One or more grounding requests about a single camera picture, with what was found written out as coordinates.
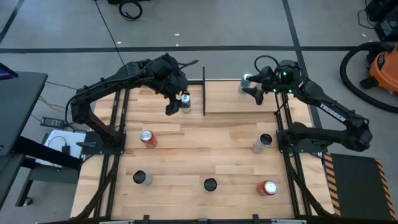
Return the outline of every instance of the robotic arm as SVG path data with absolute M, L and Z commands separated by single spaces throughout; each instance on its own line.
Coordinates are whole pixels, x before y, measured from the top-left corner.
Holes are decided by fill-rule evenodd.
M 315 82 L 302 76 L 297 62 L 283 60 L 277 63 L 275 71 L 267 66 L 258 75 L 248 78 L 251 82 L 260 83 L 256 88 L 243 88 L 256 99 L 260 105 L 263 94 L 270 91 L 293 93 L 300 101 L 314 105 L 334 117 L 346 126 L 344 131 L 334 131 L 322 128 L 308 128 L 302 123 L 295 122 L 284 132 L 281 143 L 285 147 L 295 149 L 304 139 L 310 140 L 321 148 L 333 142 L 342 144 L 345 148 L 354 151 L 364 151 L 369 148 L 372 134 L 369 130 L 369 120 L 356 114 L 355 111 L 345 108 L 337 101 L 327 96 Z
M 105 125 L 95 116 L 90 103 L 115 91 L 140 88 L 144 85 L 169 99 L 170 103 L 166 106 L 165 114 L 170 116 L 178 111 L 181 104 L 176 96 L 189 95 L 187 91 L 188 81 L 179 65 L 186 67 L 197 62 L 195 60 L 188 64 L 178 63 L 169 54 L 162 55 L 154 60 L 129 62 L 121 67 L 115 75 L 109 78 L 101 78 L 98 83 L 79 89 L 76 95 L 69 100 L 67 108 L 70 103 L 74 122 L 87 124 L 101 136 L 105 146 L 117 147 L 120 143 L 120 136 L 118 136 L 114 127 Z

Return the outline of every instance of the can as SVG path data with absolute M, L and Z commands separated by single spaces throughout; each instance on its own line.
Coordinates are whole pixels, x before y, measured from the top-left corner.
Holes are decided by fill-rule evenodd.
M 144 130 L 141 132 L 140 135 L 141 141 L 145 144 L 147 148 L 155 148 L 157 145 L 157 140 L 156 137 L 154 136 L 154 133 L 149 130 Z
M 142 170 L 137 171 L 132 179 L 136 184 L 150 185 L 152 183 L 152 176 Z
M 265 180 L 257 184 L 257 193 L 262 196 L 270 196 L 276 194 L 278 186 L 272 180 Z
M 250 88 L 251 82 L 247 80 L 247 78 L 251 77 L 252 75 L 250 73 L 245 73 L 243 74 L 243 77 L 241 79 L 241 83 L 239 84 L 239 92 L 242 94 L 245 94 L 245 92 L 242 91 L 242 88 Z
M 269 134 L 262 134 L 254 143 L 252 151 L 256 154 L 262 153 L 272 143 L 272 137 Z
M 206 179 L 203 186 L 207 192 L 213 192 L 217 188 L 217 181 L 214 178 Z
M 181 110 L 184 113 L 191 112 L 191 98 L 189 95 L 182 95 L 181 96 Z

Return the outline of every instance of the wooden table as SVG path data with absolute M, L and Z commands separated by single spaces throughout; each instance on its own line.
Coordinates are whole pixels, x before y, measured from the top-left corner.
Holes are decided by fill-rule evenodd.
M 141 220 L 143 215 L 150 215 L 150 219 L 294 216 L 285 164 L 275 136 L 275 96 L 264 95 L 263 104 L 257 106 L 253 98 L 238 93 L 238 85 L 238 81 L 207 80 L 206 116 L 201 85 L 188 88 L 192 111 L 172 116 L 164 113 L 168 100 L 152 90 L 130 91 L 126 150 L 119 163 L 113 220 Z M 95 114 L 105 123 L 109 123 L 113 99 L 114 95 L 109 95 L 96 104 Z M 293 121 L 312 125 L 306 104 L 292 98 L 289 105 Z M 141 143 L 143 129 L 156 135 L 156 149 L 146 149 Z M 262 154 L 253 154 L 251 147 L 262 133 L 273 137 L 272 145 Z M 333 212 L 321 160 L 309 154 L 300 156 L 307 187 L 326 210 Z M 71 217 L 79 214 L 96 192 L 102 161 L 103 156 L 93 156 L 83 164 Z M 132 176 L 137 170 L 152 174 L 152 185 L 135 184 Z M 211 194 L 203 188 L 203 181 L 210 177 L 218 183 Z M 278 192 L 261 197 L 256 184 L 267 179 L 277 183 Z M 304 213 L 298 189 L 296 186 L 300 212 Z M 107 198 L 105 192 L 102 215 Z

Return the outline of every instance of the orange and black striped panel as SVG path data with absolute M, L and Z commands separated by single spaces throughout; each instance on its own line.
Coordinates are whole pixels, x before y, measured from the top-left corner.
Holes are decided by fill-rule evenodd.
M 324 159 L 325 159 L 326 178 L 328 180 L 331 203 L 333 204 L 335 214 L 341 216 L 340 205 L 337 196 L 335 170 L 333 168 L 333 159 L 331 159 L 330 153 L 326 153 Z
M 386 179 L 386 175 L 384 174 L 384 170 L 383 170 L 383 166 L 381 164 L 381 160 L 380 159 L 374 159 L 374 160 L 376 160 L 377 165 L 379 166 L 381 182 L 383 183 L 383 188 L 384 188 L 384 191 L 386 192 L 387 204 L 388 204 L 388 207 L 390 208 L 391 218 L 392 218 L 392 220 L 397 220 L 397 216 L 396 216 L 396 213 L 394 211 L 394 207 L 392 206 L 392 200 L 391 200 L 391 197 L 390 197 L 390 191 L 388 190 L 387 179 Z

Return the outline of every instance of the silver can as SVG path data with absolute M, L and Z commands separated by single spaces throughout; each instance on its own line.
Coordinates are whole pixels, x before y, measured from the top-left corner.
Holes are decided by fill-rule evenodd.
M 269 134 L 262 134 L 254 143 L 252 151 L 253 153 L 262 153 L 266 148 L 268 148 L 272 143 L 272 138 Z
M 137 171 L 132 179 L 136 184 L 150 185 L 152 183 L 152 176 L 142 170 Z
M 245 94 L 245 92 L 242 91 L 242 88 L 250 88 L 251 82 L 247 80 L 247 78 L 251 77 L 252 75 L 250 73 L 245 73 L 241 79 L 241 83 L 239 84 L 239 92 L 242 94 Z
M 181 111 L 184 113 L 191 112 L 191 98 L 189 95 L 181 96 Z

